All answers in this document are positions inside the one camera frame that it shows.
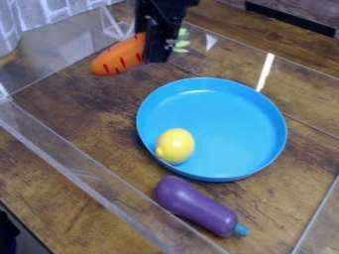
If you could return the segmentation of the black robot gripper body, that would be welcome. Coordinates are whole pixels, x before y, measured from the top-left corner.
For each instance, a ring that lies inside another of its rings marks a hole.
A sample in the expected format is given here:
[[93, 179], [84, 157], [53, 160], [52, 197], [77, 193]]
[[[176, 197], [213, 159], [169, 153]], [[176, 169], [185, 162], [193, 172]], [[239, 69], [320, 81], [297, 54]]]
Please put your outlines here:
[[200, 0], [134, 0], [134, 13], [145, 10], [156, 23], [180, 25], [186, 10], [200, 4]]

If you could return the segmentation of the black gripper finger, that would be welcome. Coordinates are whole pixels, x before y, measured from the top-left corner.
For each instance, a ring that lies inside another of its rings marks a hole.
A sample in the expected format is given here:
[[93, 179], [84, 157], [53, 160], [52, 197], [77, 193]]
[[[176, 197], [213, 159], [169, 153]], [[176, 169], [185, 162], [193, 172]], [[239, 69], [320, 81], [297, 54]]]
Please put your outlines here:
[[148, 64], [165, 63], [178, 38], [182, 19], [170, 17], [168, 21], [145, 17], [145, 48], [142, 58]]
[[145, 10], [137, 10], [134, 13], [134, 32], [145, 32], [146, 31], [146, 23], [148, 23], [149, 15]]

